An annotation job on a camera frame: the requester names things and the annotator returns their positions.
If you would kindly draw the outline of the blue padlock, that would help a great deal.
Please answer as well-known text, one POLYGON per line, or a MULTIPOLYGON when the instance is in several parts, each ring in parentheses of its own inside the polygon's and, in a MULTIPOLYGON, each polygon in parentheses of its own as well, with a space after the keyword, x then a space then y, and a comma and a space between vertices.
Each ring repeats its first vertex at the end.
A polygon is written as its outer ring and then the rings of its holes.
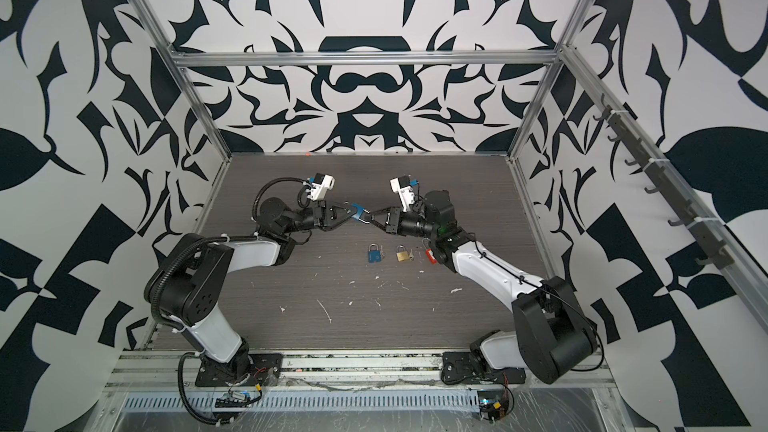
POLYGON ((350 207, 354 210, 354 214, 352 216, 353 219, 365 224, 369 224, 371 222, 372 213, 369 210, 357 203, 352 203, 350 207))
POLYGON ((367 260, 369 263, 379 263, 383 259, 383 254, 379 244, 372 243, 368 247, 367 260))

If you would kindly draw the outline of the brass padlock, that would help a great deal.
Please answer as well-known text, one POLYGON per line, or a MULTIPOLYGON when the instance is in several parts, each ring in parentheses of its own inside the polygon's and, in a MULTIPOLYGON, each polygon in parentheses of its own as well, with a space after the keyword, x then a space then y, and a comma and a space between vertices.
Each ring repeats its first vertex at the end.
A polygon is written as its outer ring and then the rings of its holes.
POLYGON ((405 245, 399 244, 395 251, 398 262, 410 262, 414 260, 413 250, 405 245))

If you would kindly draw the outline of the red safety padlock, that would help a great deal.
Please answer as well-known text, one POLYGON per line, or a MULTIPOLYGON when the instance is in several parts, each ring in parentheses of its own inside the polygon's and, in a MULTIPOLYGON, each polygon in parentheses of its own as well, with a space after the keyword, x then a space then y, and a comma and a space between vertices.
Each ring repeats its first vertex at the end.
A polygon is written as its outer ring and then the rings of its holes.
POLYGON ((433 252, 433 250, 432 250, 431 248, 426 248, 426 249, 425 249, 425 254, 426 254, 426 257, 427 257, 428 261, 429 261, 429 262, 430 262, 432 265, 435 265, 435 264, 437 264, 437 263, 438 263, 438 260, 437 260, 437 258, 435 257, 435 255, 434 255, 434 252, 433 252))

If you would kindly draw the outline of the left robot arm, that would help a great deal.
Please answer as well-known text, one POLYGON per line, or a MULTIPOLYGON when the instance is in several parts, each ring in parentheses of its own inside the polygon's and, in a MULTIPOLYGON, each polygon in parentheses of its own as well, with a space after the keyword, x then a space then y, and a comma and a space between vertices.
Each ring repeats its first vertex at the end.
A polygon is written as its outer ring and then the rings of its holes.
POLYGON ((203 414, 186 394, 184 367, 190 358, 199 359, 204 372, 217 385, 239 386, 258 372, 247 340, 232 328, 219 306, 227 277, 249 268, 282 265, 299 244, 294 234, 310 236, 315 230, 331 231, 355 214, 349 206, 327 201, 326 195, 335 185, 331 175, 296 178, 300 188, 294 208, 278 197, 266 195, 282 181, 273 179, 258 191, 251 207, 251 219, 256 225, 253 233, 184 235, 144 290, 154 321, 181 334, 193 348, 179 359, 177 387, 185 410, 205 425, 230 424, 235 416, 226 413, 226 408, 248 407, 262 398, 260 394, 237 397, 228 393, 218 400, 214 412, 203 414))

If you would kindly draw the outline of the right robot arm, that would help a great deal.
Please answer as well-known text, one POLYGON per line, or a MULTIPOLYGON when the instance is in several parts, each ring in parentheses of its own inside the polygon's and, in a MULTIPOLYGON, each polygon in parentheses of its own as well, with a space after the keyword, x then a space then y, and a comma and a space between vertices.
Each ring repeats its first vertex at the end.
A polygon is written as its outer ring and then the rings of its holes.
POLYGON ((361 214, 387 234, 426 239, 437 263, 466 278, 501 302, 513 316, 514 330, 494 331, 470 346, 476 374, 489 376, 526 369, 552 384, 568 372, 591 372, 579 365, 604 354, 595 325, 563 279, 544 279, 506 262, 461 227, 445 190, 431 191, 408 206, 361 214))

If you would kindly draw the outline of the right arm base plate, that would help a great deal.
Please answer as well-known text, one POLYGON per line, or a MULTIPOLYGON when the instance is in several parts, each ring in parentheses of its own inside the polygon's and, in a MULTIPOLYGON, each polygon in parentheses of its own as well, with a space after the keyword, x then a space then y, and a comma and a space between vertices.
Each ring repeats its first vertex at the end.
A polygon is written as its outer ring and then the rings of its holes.
POLYGON ((526 382, 526 378, 523 368, 491 369, 474 352, 453 351, 442 354, 440 380, 446 385, 521 385, 526 382))

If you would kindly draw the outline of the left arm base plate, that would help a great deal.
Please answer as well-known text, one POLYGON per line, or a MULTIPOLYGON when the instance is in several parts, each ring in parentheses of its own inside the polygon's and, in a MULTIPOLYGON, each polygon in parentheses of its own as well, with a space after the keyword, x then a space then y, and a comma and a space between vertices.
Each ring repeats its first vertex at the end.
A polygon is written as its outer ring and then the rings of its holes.
POLYGON ((281 375, 284 356, 280 353, 250 353, 235 356, 228 363, 203 357, 195 385, 197 387, 271 386, 281 375))

